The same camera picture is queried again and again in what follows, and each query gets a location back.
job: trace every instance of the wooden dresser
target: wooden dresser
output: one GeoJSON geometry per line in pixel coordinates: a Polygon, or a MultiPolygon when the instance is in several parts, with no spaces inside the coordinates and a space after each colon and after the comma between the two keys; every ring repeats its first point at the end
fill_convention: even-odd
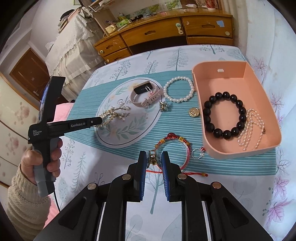
{"type": "Polygon", "coordinates": [[[191,44],[233,45],[232,15],[222,10],[177,9],[140,19],[94,47],[111,63],[144,51],[191,44]]]}

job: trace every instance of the pink jewelry box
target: pink jewelry box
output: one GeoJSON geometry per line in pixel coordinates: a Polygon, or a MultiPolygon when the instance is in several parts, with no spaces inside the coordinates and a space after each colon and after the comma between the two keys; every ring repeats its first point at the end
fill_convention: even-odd
{"type": "MultiPolygon", "coordinates": [[[[206,152],[215,159],[233,159],[238,157],[254,156],[272,150],[281,143],[280,128],[270,104],[270,101],[247,62],[240,61],[213,61],[196,65],[193,70],[194,87],[198,93],[200,104],[203,145],[206,152]],[[202,110],[204,102],[217,92],[227,91],[235,94],[243,101],[246,110],[256,110],[265,125],[265,134],[262,136],[259,147],[255,150],[261,129],[253,127],[251,141],[246,151],[239,146],[238,138],[230,140],[215,138],[213,133],[205,130],[202,110]]],[[[239,117],[238,108],[231,101],[217,101],[211,108],[211,123],[222,131],[231,130],[236,126],[239,117]]]]}

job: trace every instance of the red string bracelet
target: red string bracelet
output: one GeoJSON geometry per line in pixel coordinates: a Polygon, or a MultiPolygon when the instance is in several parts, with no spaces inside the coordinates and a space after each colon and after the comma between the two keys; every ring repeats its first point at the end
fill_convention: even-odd
{"type": "MultiPolygon", "coordinates": [[[[164,144],[165,142],[171,141],[171,140],[178,140],[181,143],[184,144],[184,146],[186,147],[186,160],[184,162],[184,164],[180,167],[181,170],[183,170],[189,163],[189,159],[190,159],[190,142],[188,142],[184,137],[181,136],[177,136],[175,133],[170,132],[167,137],[161,139],[156,145],[155,145],[155,150],[152,150],[152,152],[154,152],[155,154],[152,155],[153,158],[155,158],[156,156],[156,151],[157,149],[164,144]]],[[[152,172],[152,173],[162,173],[162,171],[152,171],[152,170],[146,170],[146,172],[152,172]]],[[[202,172],[183,172],[186,175],[202,175],[203,177],[207,177],[208,174],[202,172]]]]}

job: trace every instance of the screw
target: screw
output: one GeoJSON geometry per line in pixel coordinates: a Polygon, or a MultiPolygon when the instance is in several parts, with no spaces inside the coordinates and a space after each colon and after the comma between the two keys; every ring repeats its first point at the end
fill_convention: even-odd
{"type": "Polygon", "coordinates": [[[216,188],[216,189],[221,188],[221,183],[219,183],[219,182],[214,182],[212,185],[213,185],[213,188],[216,188]]]}
{"type": "Polygon", "coordinates": [[[130,180],[130,179],[131,179],[131,175],[129,175],[129,174],[124,174],[124,175],[122,176],[122,179],[123,179],[123,180],[130,180]]]}
{"type": "Polygon", "coordinates": [[[96,184],[95,183],[90,183],[87,185],[88,190],[94,190],[96,188],[96,184]]]}
{"type": "Polygon", "coordinates": [[[180,174],[178,175],[178,178],[181,179],[181,180],[184,180],[184,179],[187,178],[187,176],[186,176],[186,174],[180,173],[180,174]]]}

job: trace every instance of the watch face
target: watch face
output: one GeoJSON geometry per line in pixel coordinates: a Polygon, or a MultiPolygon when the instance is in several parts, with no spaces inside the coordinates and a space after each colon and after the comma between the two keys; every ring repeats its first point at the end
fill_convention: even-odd
{"type": "Polygon", "coordinates": [[[152,91],[153,87],[152,84],[149,81],[146,81],[142,84],[137,85],[134,88],[134,91],[137,95],[140,95],[142,93],[148,92],[148,91],[152,91]]]}

